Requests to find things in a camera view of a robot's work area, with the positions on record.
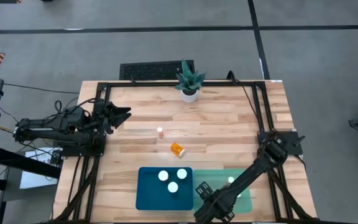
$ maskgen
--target black line on floor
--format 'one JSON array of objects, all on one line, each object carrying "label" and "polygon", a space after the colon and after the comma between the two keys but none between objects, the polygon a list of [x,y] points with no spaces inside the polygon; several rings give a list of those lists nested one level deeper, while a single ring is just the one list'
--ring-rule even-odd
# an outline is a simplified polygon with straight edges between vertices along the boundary
[{"label": "black line on floor", "polygon": [[329,26],[260,26],[259,30],[351,30],[358,25],[329,25]]},{"label": "black line on floor", "polygon": [[258,55],[259,55],[260,63],[262,64],[263,78],[265,80],[269,80],[270,75],[269,75],[269,70],[267,68],[264,45],[262,43],[262,37],[260,36],[258,20],[257,20],[253,0],[248,0],[248,5],[249,5],[249,11],[250,11],[250,14],[251,14],[251,19],[252,19],[252,27],[254,28],[255,41],[256,41],[256,46],[257,46],[257,49],[258,49]]},{"label": "black line on floor", "polygon": [[175,31],[237,31],[252,30],[251,26],[196,26],[196,27],[131,27],[100,29],[34,29],[0,30],[0,34],[93,34],[115,32],[175,32]]}]

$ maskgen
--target green translucent tray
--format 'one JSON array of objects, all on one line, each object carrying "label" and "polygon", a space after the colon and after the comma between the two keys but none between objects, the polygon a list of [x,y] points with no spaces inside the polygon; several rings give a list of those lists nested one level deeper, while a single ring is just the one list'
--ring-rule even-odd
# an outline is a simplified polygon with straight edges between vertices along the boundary
[{"label": "green translucent tray", "polygon": [[[197,211],[202,205],[203,200],[200,198],[198,193],[195,191],[202,182],[206,182],[213,191],[220,189],[227,181],[227,178],[237,178],[243,173],[242,169],[224,169],[224,170],[194,170],[194,210]],[[249,189],[245,189],[241,193],[241,196],[237,198],[236,204],[234,205],[233,212],[236,213],[249,213],[252,211],[252,202]]]}]

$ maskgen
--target white pot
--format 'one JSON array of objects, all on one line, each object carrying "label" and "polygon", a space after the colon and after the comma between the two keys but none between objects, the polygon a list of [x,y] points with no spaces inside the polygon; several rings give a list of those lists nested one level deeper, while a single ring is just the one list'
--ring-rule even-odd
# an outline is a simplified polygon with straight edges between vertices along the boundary
[{"label": "white pot", "polygon": [[181,96],[181,100],[183,100],[186,103],[192,103],[194,101],[196,101],[197,99],[197,94],[198,94],[198,90],[196,91],[195,94],[188,96],[186,95],[183,90],[180,90],[180,96]]}]

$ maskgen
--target black floor mat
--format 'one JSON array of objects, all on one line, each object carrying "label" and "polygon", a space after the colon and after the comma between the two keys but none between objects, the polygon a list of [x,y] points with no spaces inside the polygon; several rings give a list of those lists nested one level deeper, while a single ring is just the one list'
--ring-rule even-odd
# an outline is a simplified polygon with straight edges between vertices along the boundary
[{"label": "black floor mat", "polygon": [[[189,69],[194,72],[194,61],[186,60]],[[176,74],[182,73],[181,61],[146,62],[121,64],[120,80],[176,80]]]}]

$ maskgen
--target orange pill bottle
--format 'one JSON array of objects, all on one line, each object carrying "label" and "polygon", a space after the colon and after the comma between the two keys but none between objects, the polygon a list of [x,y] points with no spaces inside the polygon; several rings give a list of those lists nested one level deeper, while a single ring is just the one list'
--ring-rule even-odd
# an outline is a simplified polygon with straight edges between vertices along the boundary
[{"label": "orange pill bottle", "polygon": [[171,145],[171,151],[179,158],[181,158],[185,152],[186,152],[186,149],[184,149],[183,147],[181,147],[179,144],[177,143],[173,143]]}]

